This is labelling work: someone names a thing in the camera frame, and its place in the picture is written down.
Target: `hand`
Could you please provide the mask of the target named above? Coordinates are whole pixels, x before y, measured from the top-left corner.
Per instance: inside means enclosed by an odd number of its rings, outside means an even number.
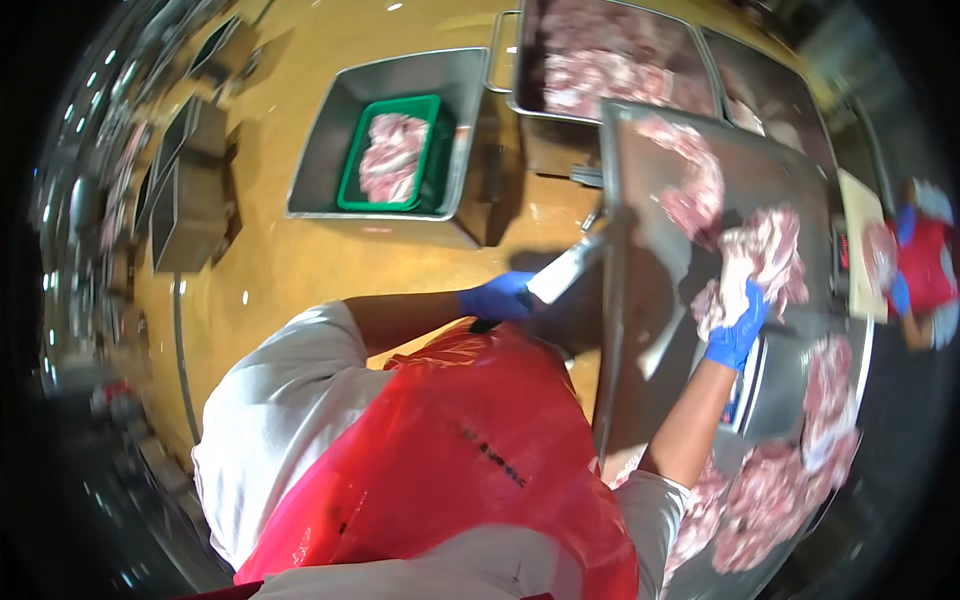
[[[488,321],[522,321],[531,308],[521,298],[527,293],[527,281],[533,273],[510,271],[483,285],[457,292],[460,316]]]
[[[747,355],[756,341],[756,336],[767,317],[770,302],[764,301],[763,291],[751,279],[747,279],[747,300],[750,308],[743,313],[733,327],[717,327],[710,332],[710,340],[704,358],[743,371]]]
[[[897,241],[901,246],[913,241],[913,232],[917,228],[917,211],[912,203],[907,203],[897,213]]]
[[[902,317],[910,312],[910,288],[906,286],[906,279],[903,278],[903,273],[900,271],[897,271],[897,276],[894,278],[893,285],[890,286],[888,295],[890,296],[890,303],[893,304],[898,315]]]

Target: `metal container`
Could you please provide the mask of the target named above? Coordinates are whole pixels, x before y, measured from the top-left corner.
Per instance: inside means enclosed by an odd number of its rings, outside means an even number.
[[[475,249],[486,240],[500,147],[499,122],[484,81],[487,48],[457,48],[376,60],[337,74],[313,123],[287,193],[288,218],[378,240]],[[436,214],[356,213],[337,206],[337,190],[360,114],[370,103],[437,94],[457,131],[444,198]]]
[[[771,139],[813,158],[836,178],[836,157],[823,115],[804,77],[779,60],[734,37],[702,27],[727,119],[732,103],[742,102],[759,119]]]
[[[199,272],[226,233],[220,171],[175,158],[150,215],[154,273]]]
[[[187,77],[208,77],[215,86],[240,75],[256,45],[256,29],[235,14],[204,41]]]
[[[738,225],[757,208],[783,203],[790,203],[801,218],[798,251],[806,266],[810,299],[788,306],[783,324],[768,318],[760,330],[756,366],[741,382],[753,389],[746,392],[751,396],[747,414],[738,429],[718,426],[713,444],[716,465],[733,479],[755,444],[793,439],[799,432],[809,353],[828,333],[842,333],[850,340],[851,377],[857,398],[862,397],[873,323],[848,320],[842,302],[830,292],[831,186],[810,158],[721,121],[606,101],[601,137],[611,243],[605,262],[603,362],[593,418],[602,462],[617,451],[648,442],[680,396],[704,350],[687,307],[721,267],[721,257],[687,240],[655,200],[665,185],[679,184],[685,161],[649,140],[623,134],[625,122],[655,114],[694,127],[716,154],[725,182],[725,228]],[[713,552],[708,545],[677,570],[670,596],[755,596],[822,511],[811,515],[796,538],[778,545],[763,563],[746,572],[718,575],[710,564]]]
[[[543,62],[546,51],[540,33],[540,20],[555,0],[524,0],[520,11],[504,11],[494,24],[493,47],[499,25],[505,14],[520,14],[517,25],[516,67],[513,89],[497,87],[496,92],[509,92],[507,104],[520,115],[527,169],[545,175],[570,177],[574,167],[600,166],[600,121],[545,112],[543,107]],[[678,36],[676,50],[665,60],[664,68],[678,77],[688,78],[691,86],[702,88],[709,95],[710,106],[706,116],[720,118],[722,109],[716,86],[705,59],[703,41],[689,24],[673,16],[628,3],[622,5],[626,13],[643,11],[655,18],[657,27]]]
[[[177,158],[219,174],[226,151],[227,114],[215,105],[191,96],[160,139],[149,175],[138,190],[134,233],[146,232],[157,191]]]

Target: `red apron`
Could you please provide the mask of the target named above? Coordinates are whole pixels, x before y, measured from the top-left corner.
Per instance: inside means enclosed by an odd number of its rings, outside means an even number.
[[[896,233],[896,225],[887,227]],[[944,273],[940,254],[947,244],[950,226],[942,221],[917,217],[917,228],[908,244],[897,243],[897,269],[910,290],[910,309],[928,313],[957,298],[957,287]]]
[[[507,324],[467,327],[388,362],[396,376],[286,494],[235,583],[413,558],[509,523],[580,563],[583,598],[636,597],[634,545],[560,357]]]

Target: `knife handle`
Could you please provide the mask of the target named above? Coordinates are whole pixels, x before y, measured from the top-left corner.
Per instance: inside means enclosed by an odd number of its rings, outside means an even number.
[[[527,308],[533,310],[534,298],[533,298],[533,294],[531,294],[529,290],[523,290],[522,292],[517,294],[516,300],[521,304],[523,304],[524,306],[526,306]],[[484,333],[490,333],[494,327],[496,327],[501,323],[503,322],[495,321],[493,319],[477,319],[476,321],[470,324],[470,329],[468,329],[468,332],[478,333],[481,335]]]

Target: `white cutting board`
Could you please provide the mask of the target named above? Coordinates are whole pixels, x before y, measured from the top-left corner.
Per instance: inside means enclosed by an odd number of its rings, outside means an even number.
[[[887,322],[887,300],[870,289],[863,260],[863,228],[873,220],[882,223],[883,208],[869,187],[843,169],[838,173],[850,252],[850,314],[858,319],[873,317],[883,324]]]

